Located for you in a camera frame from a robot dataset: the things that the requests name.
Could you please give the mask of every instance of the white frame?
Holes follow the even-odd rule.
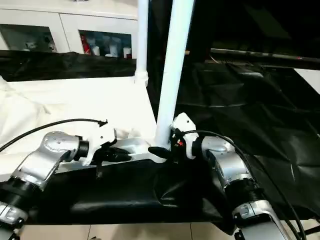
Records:
[[[60,14],[60,17],[72,52],[84,54],[79,30],[119,33],[131,35],[132,58],[137,58],[137,20],[76,14]]]
[[[59,13],[0,9],[1,24],[48,27],[57,52],[70,52]],[[0,50],[9,50],[1,34]]]

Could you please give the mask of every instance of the glass cabinet door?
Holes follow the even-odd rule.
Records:
[[[60,16],[72,52],[137,58],[137,20],[76,14]]]
[[[79,34],[87,55],[132,58],[130,34],[88,30],[79,30]]]
[[[47,26],[0,24],[0,34],[9,50],[57,52],[55,42]]]
[[[0,9],[0,50],[70,52],[59,13]]]

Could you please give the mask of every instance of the black cable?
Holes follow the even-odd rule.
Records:
[[[221,134],[218,134],[218,133],[215,133],[213,131],[206,131],[206,130],[190,130],[190,131],[183,131],[181,132],[182,135],[186,135],[186,134],[193,134],[193,133],[198,133],[198,134],[207,134],[207,135],[211,135],[211,136],[214,136],[214,137],[219,137],[225,141],[227,141],[228,143],[230,143],[234,148],[235,150],[238,151],[238,153],[240,153],[245,161],[249,164],[249,161],[248,159],[245,157],[245,154],[244,152],[232,141],[230,140],[229,138],[227,138],[226,136],[223,136]],[[275,189],[277,190],[277,192],[279,193],[279,195],[281,196],[281,198],[283,199],[283,201],[285,202],[285,204],[290,208],[290,210],[292,211],[293,213],[293,216],[294,216],[294,220],[296,221],[296,224],[298,225],[298,228],[299,228],[299,231],[300,231],[300,235],[301,235],[301,239],[302,240],[307,240],[306,238],[306,233],[305,233],[305,230],[301,224],[301,221],[295,211],[295,209],[293,208],[293,206],[291,205],[291,203],[288,201],[287,197],[282,193],[282,191],[280,190],[280,188],[277,186],[277,184],[275,183],[275,181],[272,179],[271,175],[268,173],[267,169],[265,168],[265,166],[259,161],[259,159],[252,155],[252,154],[249,154],[247,153],[250,157],[252,157],[253,159],[255,159],[255,161],[259,164],[259,166],[262,168],[262,170],[264,171],[264,173],[266,174],[266,176],[269,178],[269,180],[271,181],[271,183],[273,184],[273,186],[275,187]]]
[[[6,144],[4,144],[2,147],[0,147],[0,153],[5,150],[7,147],[11,146],[12,144],[14,144],[15,142],[19,141],[20,139],[30,135],[30,134],[33,134],[39,130],[42,130],[42,129],[46,129],[46,128],[49,128],[49,127],[52,127],[54,125],[58,125],[58,124],[65,124],[65,123],[71,123],[71,122],[92,122],[92,123],[97,123],[101,126],[107,124],[108,122],[107,121],[99,121],[99,120],[94,120],[94,119],[87,119],[87,118],[74,118],[74,119],[67,119],[67,120],[61,120],[61,121],[56,121],[56,122],[52,122],[52,123],[49,123],[49,124],[46,124],[46,125],[43,125],[43,126],[39,126],[35,129],[32,129],[30,131],[27,131],[17,137],[15,137],[14,139],[12,139],[11,141],[8,141]]]

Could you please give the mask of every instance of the tile floor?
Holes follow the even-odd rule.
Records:
[[[302,222],[308,229],[317,226],[314,220]],[[21,240],[234,240],[211,223],[156,223],[114,225],[29,225]],[[307,236],[320,240],[320,234]]]

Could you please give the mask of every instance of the white cloth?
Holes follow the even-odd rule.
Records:
[[[0,78],[0,146],[36,127],[75,118],[108,120],[118,139],[152,139],[156,130],[146,88],[134,77],[25,82]],[[0,152],[0,175],[11,173],[48,132],[87,139],[98,127],[93,122],[70,122],[28,135]]]

